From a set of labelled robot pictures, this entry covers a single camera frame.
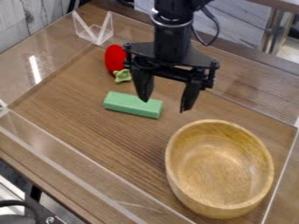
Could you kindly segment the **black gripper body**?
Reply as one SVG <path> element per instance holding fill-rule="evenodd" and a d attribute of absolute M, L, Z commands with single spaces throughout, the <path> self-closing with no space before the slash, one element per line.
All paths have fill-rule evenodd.
<path fill-rule="evenodd" d="M 190 42 L 193 28 L 157 25 L 153 28 L 153 42 L 125 43 L 125 68 L 138 67 L 165 79 L 186 84 L 200 80 L 200 89 L 213 87 L 220 63 L 200 53 Z"/>

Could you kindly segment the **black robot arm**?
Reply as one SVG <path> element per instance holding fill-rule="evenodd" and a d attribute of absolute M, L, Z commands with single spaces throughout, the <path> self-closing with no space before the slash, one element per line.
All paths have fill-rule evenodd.
<path fill-rule="evenodd" d="M 198 35 L 193 29 L 193 14 L 208 13 L 212 0 L 153 0 L 149 14 L 153 23 L 153 41 L 126 43 L 124 65 L 132 74 L 137 97 L 150 98 L 154 77 L 185 84 L 180 111 L 192 109 L 200 91 L 213 87 L 220 63 L 192 47 Z"/>

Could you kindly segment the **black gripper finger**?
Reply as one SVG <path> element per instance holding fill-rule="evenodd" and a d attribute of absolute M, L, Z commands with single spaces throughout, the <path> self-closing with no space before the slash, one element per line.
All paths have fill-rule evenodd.
<path fill-rule="evenodd" d="M 154 87 L 153 73 L 134 66 L 132 68 L 132 79 L 137 97 L 142 102 L 148 102 Z"/>
<path fill-rule="evenodd" d="M 193 103 L 198 97 L 201 91 L 201 81 L 200 80 L 190 80 L 185 84 L 185 88 L 181 94 L 181 105 L 180 105 L 180 112 L 192 109 Z"/>

